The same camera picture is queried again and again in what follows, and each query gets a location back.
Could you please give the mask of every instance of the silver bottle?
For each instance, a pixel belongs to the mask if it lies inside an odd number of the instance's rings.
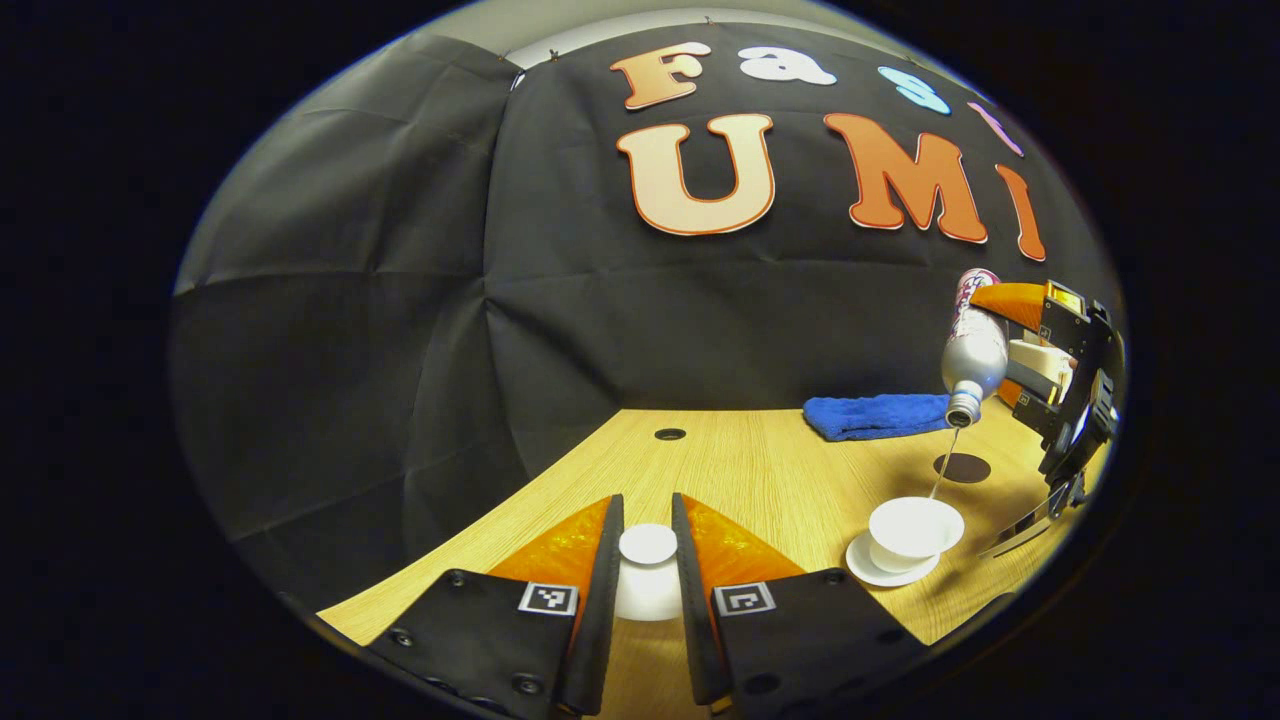
[[[982,401],[996,392],[1009,368],[1004,320],[969,305],[975,290],[998,282],[982,268],[960,275],[951,334],[942,350],[942,382],[951,393],[946,420],[952,428],[966,428],[982,418]]]

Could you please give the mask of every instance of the blue cloth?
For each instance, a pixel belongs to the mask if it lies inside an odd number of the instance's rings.
[[[804,419],[828,441],[914,436],[947,427],[946,395],[877,395],[813,397]]]

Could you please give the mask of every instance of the wooden table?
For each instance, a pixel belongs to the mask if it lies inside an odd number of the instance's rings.
[[[660,441],[654,432],[682,428]],[[622,410],[545,473],[470,528],[404,570],[320,612],[360,644],[369,644],[440,573],[486,571],[585,505],[613,493],[625,498],[626,527],[671,523],[671,495],[704,502],[783,552],[805,571],[845,566],[845,548],[867,530],[872,510],[893,497],[927,496],[954,432],[904,438],[827,442],[800,410]],[[997,398],[982,420],[960,433],[956,452],[991,464],[975,484],[943,480],[937,498],[965,520],[959,544],[923,580],[867,589],[920,642],[933,643],[1000,593],[1018,589],[1062,541],[1078,511],[1027,544],[979,560],[996,533],[1047,496],[1039,436],[1014,420]],[[1105,455],[1087,477],[1092,491]],[[600,717],[704,720],[692,702],[684,626],[614,620]]]

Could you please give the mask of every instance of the white cup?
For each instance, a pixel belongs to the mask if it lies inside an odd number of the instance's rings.
[[[613,614],[625,620],[678,618],[680,570],[676,568],[676,533],[653,523],[632,525],[618,539],[622,561]]]
[[[928,497],[897,497],[872,511],[868,555],[886,573],[908,573],[955,547],[964,518]]]

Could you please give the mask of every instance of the saucer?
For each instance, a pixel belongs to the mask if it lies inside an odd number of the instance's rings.
[[[934,555],[920,564],[919,568],[913,568],[906,573],[886,573],[872,562],[870,555],[868,553],[870,542],[870,533],[863,533],[854,538],[854,542],[849,543],[849,550],[845,551],[845,564],[849,565],[849,570],[859,580],[879,585],[882,588],[896,588],[919,580],[937,568],[938,560],[942,557],[941,555]]]

